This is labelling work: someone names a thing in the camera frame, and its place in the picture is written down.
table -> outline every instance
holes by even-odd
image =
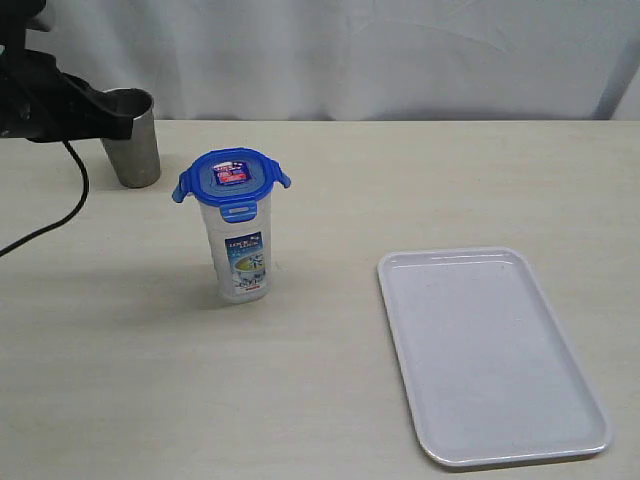
[[[504,245],[531,262],[616,431],[593,459],[478,479],[640,472],[640,123],[161,121],[163,176],[118,184],[98,141],[71,224],[0,261],[0,478],[447,478],[419,449],[375,267]],[[178,174],[212,148],[279,160],[273,289],[215,295]],[[0,140],[0,241],[63,216],[61,145]]]

white tray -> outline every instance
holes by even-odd
[[[590,455],[610,424],[527,262],[391,253],[378,274],[416,434],[449,467]]]

stainless steel cup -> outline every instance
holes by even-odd
[[[133,115],[133,131],[130,140],[103,138],[107,156],[118,180],[129,188],[142,188],[160,178],[160,156],[153,125],[153,97],[137,88],[108,90],[116,99],[116,112]]]

white curtain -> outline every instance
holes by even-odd
[[[30,48],[165,118],[593,118],[640,55],[637,0],[49,3]],[[616,117],[640,118],[639,95]]]

product label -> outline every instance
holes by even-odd
[[[239,185],[251,179],[245,162],[224,162],[211,167],[218,185]]]
[[[235,293],[243,294],[264,288],[267,284],[264,246],[260,232],[227,238],[227,257]]]

